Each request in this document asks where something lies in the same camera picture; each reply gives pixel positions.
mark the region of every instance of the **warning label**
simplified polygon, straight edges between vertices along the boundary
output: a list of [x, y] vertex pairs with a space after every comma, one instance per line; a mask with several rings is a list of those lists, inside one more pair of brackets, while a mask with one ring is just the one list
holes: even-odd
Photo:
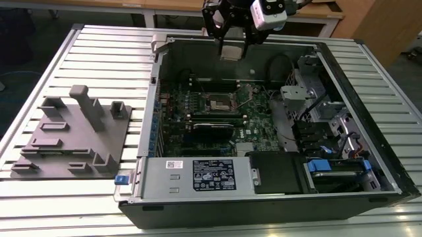
[[195, 191], [236, 190], [231, 159], [194, 160]]

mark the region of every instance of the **gray plastic base plate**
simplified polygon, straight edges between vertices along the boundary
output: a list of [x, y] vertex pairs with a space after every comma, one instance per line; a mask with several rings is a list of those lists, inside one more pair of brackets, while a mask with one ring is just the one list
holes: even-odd
[[[101, 106], [104, 114], [101, 121], [105, 129], [95, 132], [92, 126], [85, 119], [79, 105], [67, 105], [59, 108], [57, 111], [67, 122], [67, 128], [51, 129], [55, 122], [47, 116], [43, 116], [40, 124], [32, 134], [31, 140], [25, 148], [57, 149], [61, 152], [40, 152], [40, 157], [25, 158], [20, 157], [15, 164], [19, 169], [19, 164], [27, 166], [32, 163], [37, 166], [36, 169], [17, 170], [12, 172], [11, 177], [16, 179], [107, 179], [113, 178], [119, 170], [119, 161], [121, 157], [125, 133], [129, 123], [129, 115], [132, 108], [125, 106], [127, 118], [113, 119], [109, 112], [109, 105]], [[57, 139], [60, 144], [52, 147]], [[45, 145], [37, 145], [37, 141], [43, 141]], [[105, 161], [107, 157], [113, 160], [108, 161], [108, 165], [93, 165], [92, 154], [67, 154], [68, 150], [88, 149], [91, 153], [97, 153]]]

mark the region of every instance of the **barcode label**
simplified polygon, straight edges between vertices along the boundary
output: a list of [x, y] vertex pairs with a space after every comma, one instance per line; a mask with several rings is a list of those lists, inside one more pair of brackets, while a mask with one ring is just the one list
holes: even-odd
[[166, 169], [183, 169], [183, 161], [180, 161], [180, 160], [168, 160], [166, 162]]

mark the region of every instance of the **wooden table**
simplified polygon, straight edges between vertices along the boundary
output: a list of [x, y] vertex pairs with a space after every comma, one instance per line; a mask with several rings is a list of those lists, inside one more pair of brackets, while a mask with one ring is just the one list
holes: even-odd
[[[143, 14], [147, 28], [156, 27], [156, 15], [202, 17], [203, 0], [0, 0], [1, 7]], [[343, 13], [323, 3], [308, 4], [287, 21], [323, 24], [319, 37], [330, 37]]]
[[[145, 0], [144, 8], [154, 9], [155, 15], [196, 16], [202, 17], [203, 0]], [[319, 37], [330, 37], [335, 26], [344, 15], [331, 11], [324, 3], [308, 4], [296, 15], [287, 19], [288, 22], [323, 24]]]
[[332, 37], [362, 39], [387, 67], [422, 30], [422, 0], [336, 0], [336, 4], [347, 17]]

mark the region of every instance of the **white sticker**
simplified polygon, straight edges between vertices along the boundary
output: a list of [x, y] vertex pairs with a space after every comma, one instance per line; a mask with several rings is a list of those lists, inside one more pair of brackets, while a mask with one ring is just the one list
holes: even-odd
[[125, 4], [125, 3], [123, 3], [121, 6], [140, 7], [140, 4]]
[[180, 161], [180, 160], [168, 160], [166, 162], [166, 169], [183, 169], [183, 161]]

